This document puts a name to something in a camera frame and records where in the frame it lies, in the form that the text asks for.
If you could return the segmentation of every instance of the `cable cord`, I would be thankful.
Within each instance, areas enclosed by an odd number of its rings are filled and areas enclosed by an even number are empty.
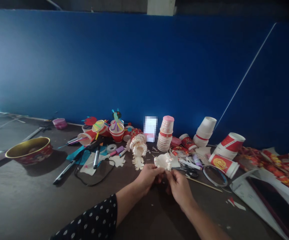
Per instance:
[[[79,176],[78,176],[78,173],[79,173],[79,170],[80,170],[80,168],[79,168],[79,166],[80,166],[80,163],[81,163],[81,160],[82,160],[82,155],[83,155],[83,153],[84,153],[84,151],[86,151],[86,150],[88,150],[88,151],[90,151],[89,149],[84,149],[84,150],[82,150],[81,152],[79,152],[78,153],[78,155],[76,156],[76,158],[79,158],[79,163],[77,164],[78,166],[75,168],[75,170],[74,170],[74,176],[77,178],[77,179],[79,179],[85,186],[87,186],[87,187],[94,187],[95,185],[98,185],[99,183],[101,183],[108,175],[109,175],[109,173],[113,170],[113,168],[115,167],[115,161],[113,161],[113,160],[110,160],[110,159],[103,159],[102,161],[112,161],[113,162],[113,166],[112,166],[112,168],[108,171],[108,173],[99,181],[99,182],[97,182],[97,183],[93,183],[93,184],[88,184],[88,183],[86,183],[85,181],[83,181],[82,180],[82,178],[80,178]]]

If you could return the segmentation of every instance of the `black sleeve with white dots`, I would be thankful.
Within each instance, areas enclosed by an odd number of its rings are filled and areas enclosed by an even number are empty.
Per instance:
[[[85,211],[50,239],[111,239],[118,216],[116,195]]]

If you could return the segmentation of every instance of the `blue panel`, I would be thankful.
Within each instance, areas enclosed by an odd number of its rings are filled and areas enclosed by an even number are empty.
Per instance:
[[[213,136],[242,134],[245,145],[289,152],[289,23],[277,23]]]
[[[272,26],[235,17],[0,10],[0,111],[142,126],[175,117],[194,134],[222,115]]]

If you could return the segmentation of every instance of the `white paper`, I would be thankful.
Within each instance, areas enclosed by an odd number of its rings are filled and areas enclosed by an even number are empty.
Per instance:
[[[90,157],[88,158],[88,160],[85,162],[85,164],[83,165],[82,169],[80,170],[80,172],[84,172],[86,174],[89,174],[91,176],[93,176],[93,174],[95,173],[96,169],[93,169],[93,163],[94,163],[94,157],[95,157],[95,153],[91,152]]]

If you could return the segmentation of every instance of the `glue stick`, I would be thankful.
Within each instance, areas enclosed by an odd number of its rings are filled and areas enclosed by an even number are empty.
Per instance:
[[[202,167],[202,163],[201,163],[200,159],[198,158],[198,155],[193,153],[192,156],[193,156],[193,160],[194,160],[195,165]]]

